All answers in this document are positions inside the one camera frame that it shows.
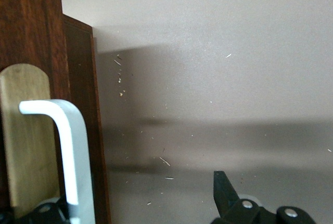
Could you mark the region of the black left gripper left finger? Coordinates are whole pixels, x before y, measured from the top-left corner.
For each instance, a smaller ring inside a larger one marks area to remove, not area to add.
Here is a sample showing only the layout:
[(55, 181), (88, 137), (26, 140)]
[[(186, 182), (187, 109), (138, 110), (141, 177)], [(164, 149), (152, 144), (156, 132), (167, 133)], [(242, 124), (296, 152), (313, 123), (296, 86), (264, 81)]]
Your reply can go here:
[(15, 196), (12, 211), (1, 211), (1, 223), (80, 223), (79, 203), (80, 197), (74, 193), (53, 199)]

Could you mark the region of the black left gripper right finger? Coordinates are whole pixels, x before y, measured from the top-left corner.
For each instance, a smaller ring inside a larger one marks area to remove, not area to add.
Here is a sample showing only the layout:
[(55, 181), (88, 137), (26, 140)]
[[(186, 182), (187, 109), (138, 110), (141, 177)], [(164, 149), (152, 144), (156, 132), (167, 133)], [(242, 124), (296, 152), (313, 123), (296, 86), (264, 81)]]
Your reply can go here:
[(281, 206), (272, 213), (251, 199), (240, 198), (223, 171), (215, 171), (213, 174), (213, 198), (220, 216), (212, 223), (316, 224), (315, 220), (300, 208)]

